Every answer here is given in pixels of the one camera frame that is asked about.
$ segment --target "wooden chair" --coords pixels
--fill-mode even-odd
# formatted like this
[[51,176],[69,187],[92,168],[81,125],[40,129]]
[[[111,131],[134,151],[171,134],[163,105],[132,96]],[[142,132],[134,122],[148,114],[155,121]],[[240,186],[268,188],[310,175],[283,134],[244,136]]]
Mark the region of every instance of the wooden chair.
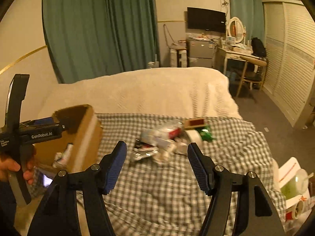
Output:
[[[240,56],[241,59],[245,60],[245,65],[242,70],[235,69],[234,71],[241,77],[240,83],[238,85],[237,93],[236,93],[236,98],[238,97],[242,85],[244,82],[249,82],[249,83],[258,83],[260,84],[259,90],[262,89],[262,86],[264,85],[265,77],[266,77],[266,71],[267,71],[267,65],[268,63],[263,60],[247,57],[247,56]],[[246,72],[247,69],[247,64],[248,62],[257,65],[259,67],[263,67],[263,72],[261,73],[255,73],[255,72]]]

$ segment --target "gold wall trim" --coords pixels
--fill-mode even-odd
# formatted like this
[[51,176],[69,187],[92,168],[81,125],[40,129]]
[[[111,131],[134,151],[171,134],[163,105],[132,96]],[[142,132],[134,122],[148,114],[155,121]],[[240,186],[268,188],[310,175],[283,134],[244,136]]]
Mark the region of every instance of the gold wall trim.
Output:
[[5,68],[1,69],[1,70],[0,70],[0,75],[1,75],[2,73],[4,73],[6,70],[8,70],[10,67],[13,67],[15,64],[17,64],[18,62],[20,62],[21,60],[23,60],[24,58],[27,58],[28,56],[31,56],[32,54],[34,54],[34,53],[36,53],[36,52],[38,52],[38,51],[40,51],[40,50],[42,50],[42,49],[44,49],[44,48],[47,48],[47,45],[45,45],[45,46],[43,46],[43,47],[40,47],[40,48],[38,48],[38,49],[36,49],[36,50],[33,50],[33,51],[31,51],[31,52],[25,54],[24,56],[20,57],[19,59],[17,59],[17,60],[14,61],[13,63],[11,63],[11,64],[7,65]]
[[186,22],[185,20],[162,20],[158,21],[158,23],[166,23],[166,22]]

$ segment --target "vanity table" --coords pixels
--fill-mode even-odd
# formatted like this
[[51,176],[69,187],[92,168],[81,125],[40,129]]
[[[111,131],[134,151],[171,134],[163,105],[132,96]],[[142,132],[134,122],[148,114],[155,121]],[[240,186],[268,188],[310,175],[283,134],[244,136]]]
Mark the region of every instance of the vanity table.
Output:
[[235,59],[235,60],[240,60],[240,61],[244,61],[244,62],[245,62],[245,60],[241,59],[240,56],[246,56],[246,57],[259,59],[259,57],[251,55],[249,53],[235,52],[235,51],[225,49],[225,48],[218,48],[217,56],[218,56],[217,61],[221,61],[221,59],[224,58],[224,64],[223,64],[223,74],[224,75],[226,75],[227,60],[228,59]]
[[[227,60],[228,59],[235,59],[244,61],[240,58],[240,56],[243,57],[249,57],[249,58],[255,58],[259,59],[257,56],[251,55],[251,53],[244,52],[242,49],[238,49],[241,51],[233,51],[228,49],[228,47],[231,47],[231,45],[238,45],[239,43],[243,42],[245,43],[246,39],[246,28],[243,26],[243,23],[238,17],[233,17],[229,20],[227,27],[226,27],[226,40],[222,41],[222,47],[219,47],[216,54],[216,61],[217,63],[217,70],[220,70],[221,61],[224,60],[223,63],[223,74],[226,75],[226,69],[227,69]],[[258,66],[255,65],[255,72],[257,72]]]

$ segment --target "human hand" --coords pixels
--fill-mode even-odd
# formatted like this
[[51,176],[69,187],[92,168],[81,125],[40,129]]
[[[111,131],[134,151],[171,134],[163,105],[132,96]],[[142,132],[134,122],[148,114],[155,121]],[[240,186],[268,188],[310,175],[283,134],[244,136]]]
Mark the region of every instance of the human hand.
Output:
[[[32,158],[26,164],[27,170],[23,173],[23,177],[25,180],[27,180],[27,183],[29,185],[31,185],[34,182],[35,154],[36,149],[34,147]],[[20,170],[20,167],[21,166],[9,156],[0,155],[0,181],[7,182],[8,181],[7,171],[10,170],[13,172],[17,172]]]

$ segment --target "green packaging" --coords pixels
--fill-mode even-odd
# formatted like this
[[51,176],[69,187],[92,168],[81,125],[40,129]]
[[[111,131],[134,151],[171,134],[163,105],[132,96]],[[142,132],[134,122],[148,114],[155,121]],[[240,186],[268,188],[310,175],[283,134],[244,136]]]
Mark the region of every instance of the green packaging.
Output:
[[212,142],[212,140],[215,140],[215,138],[212,137],[210,126],[195,128],[195,130],[198,131],[203,141]]

